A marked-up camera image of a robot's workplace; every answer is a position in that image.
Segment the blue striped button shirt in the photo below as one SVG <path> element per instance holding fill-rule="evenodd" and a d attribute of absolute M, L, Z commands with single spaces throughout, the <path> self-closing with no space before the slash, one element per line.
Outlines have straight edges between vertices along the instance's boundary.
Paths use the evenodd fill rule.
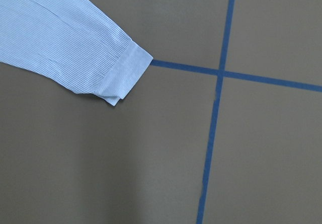
<path fill-rule="evenodd" d="M 116 105 L 153 57 L 89 0 L 1 0 L 1 62 Z"/>

